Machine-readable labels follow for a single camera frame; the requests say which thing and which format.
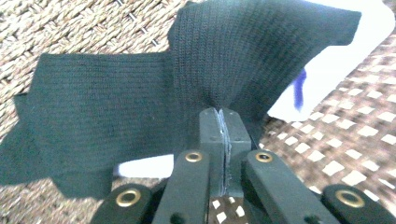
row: screw hole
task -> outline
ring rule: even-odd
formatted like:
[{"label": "screw hole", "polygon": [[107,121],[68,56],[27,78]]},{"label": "screw hole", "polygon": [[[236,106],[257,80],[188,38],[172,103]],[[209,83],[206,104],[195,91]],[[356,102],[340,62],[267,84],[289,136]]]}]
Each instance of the screw hole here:
[{"label": "screw hole", "polygon": [[267,155],[260,155],[259,157],[260,157],[260,159],[262,159],[262,160],[268,160],[268,159],[270,159],[270,157],[267,156]]},{"label": "screw hole", "polygon": [[197,154],[190,154],[190,159],[197,160],[199,156]]},{"label": "screw hole", "polygon": [[174,213],[170,219],[172,224],[185,224],[186,218],[180,213]]},{"label": "screw hole", "polygon": [[136,197],[136,195],[134,195],[132,193],[128,193],[128,194],[124,194],[121,199],[123,201],[130,202],[130,201],[133,201],[135,197]]},{"label": "screw hole", "polygon": [[304,218],[304,221],[308,224],[322,224],[323,222],[320,220],[318,216],[307,216]]}]

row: knitted garment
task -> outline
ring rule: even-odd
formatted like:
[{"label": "knitted garment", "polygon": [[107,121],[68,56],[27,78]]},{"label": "knitted garment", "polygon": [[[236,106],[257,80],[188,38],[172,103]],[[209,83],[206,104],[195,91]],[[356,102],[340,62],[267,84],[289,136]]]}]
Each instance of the knitted garment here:
[{"label": "knitted garment", "polygon": [[166,52],[40,57],[20,121],[0,146],[0,184],[52,177],[103,198],[121,162],[198,143],[198,114],[227,107],[258,139],[304,65],[353,39],[361,14],[300,0],[209,0],[177,13]]}]

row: blue mark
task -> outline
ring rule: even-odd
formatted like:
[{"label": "blue mark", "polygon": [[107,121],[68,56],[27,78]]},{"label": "blue mark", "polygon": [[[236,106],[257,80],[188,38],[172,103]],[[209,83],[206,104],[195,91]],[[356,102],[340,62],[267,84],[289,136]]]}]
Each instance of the blue mark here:
[{"label": "blue mark", "polygon": [[303,97],[303,85],[306,80],[306,72],[305,69],[301,71],[300,75],[294,79],[292,85],[294,86],[294,108],[301,111],[301,108],[304,105],[304,97]]}]

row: wicker surface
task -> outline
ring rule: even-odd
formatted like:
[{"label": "wicker surface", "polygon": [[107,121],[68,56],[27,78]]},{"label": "wicker surface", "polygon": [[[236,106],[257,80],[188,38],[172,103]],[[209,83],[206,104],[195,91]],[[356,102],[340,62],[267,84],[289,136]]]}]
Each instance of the wicker surface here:
[{"label": "wicker surface", "polygon": [[[386,3],[396,9],[394,1]],[[165,50],[167,31],[184,4],[177,0],[1,1],[0,141],[18,120],[11,98],[28,91],[42,52]],[[282,156],[308,187],[321,190],[331,183],[344,183],[343,179],[347,182],[346,176],[359,172],[365,177],[361,176],[364,180],[356,187],[374,194],[393,213],[396,143],[391,137],[384,140],[384,136],[396,136],[395,50],[394,32],[316,108],[310,120],[289,124],[270,120],[262,139],[265,147]],[[350,149],[361,155],[353,159]],[[322,170],[332,161],[339,164],[335,167],[343,168],[327,175]],[[157,180],[125,182],[150,186]],[[0,223],[87,223],[99,203],[92,199],[66,200],[48,179],[0,187]],[[224,210],[212,205],[211,209],[214,213]],[[231,217],[223,223],[235,223]]]}]

